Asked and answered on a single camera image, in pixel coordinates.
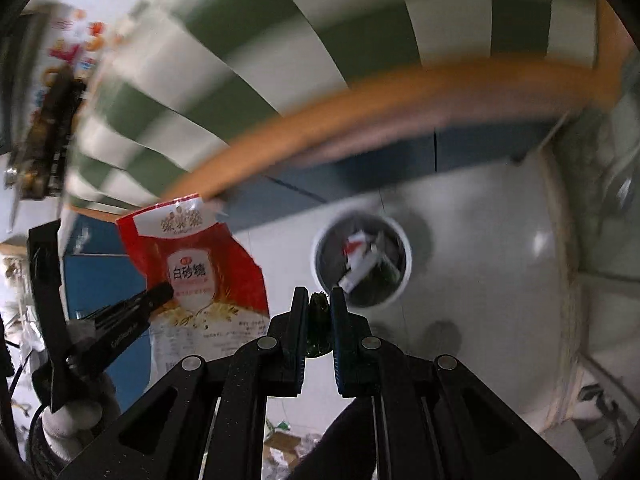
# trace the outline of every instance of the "white floor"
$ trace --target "white floor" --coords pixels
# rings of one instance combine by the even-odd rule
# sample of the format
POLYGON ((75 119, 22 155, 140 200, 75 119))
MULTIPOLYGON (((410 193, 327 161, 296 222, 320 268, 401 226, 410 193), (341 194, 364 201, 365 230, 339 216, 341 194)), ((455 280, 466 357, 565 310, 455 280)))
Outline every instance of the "white floor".
MULTIPOLYGON (((344 210, 384 212, 412 244, 414 271, 398 304, 369 316, 405 352, 455 353, 534 428, 546 418, 559 352, 559 275, 534 157, 430 176, 238 234, 262 267, 271 315, 295 286, 316 290, 316 233, 344 210)), ((348 404, 331 355, 306 361, 297 399, 270 399, 268 417, 323 432, 348 404)))

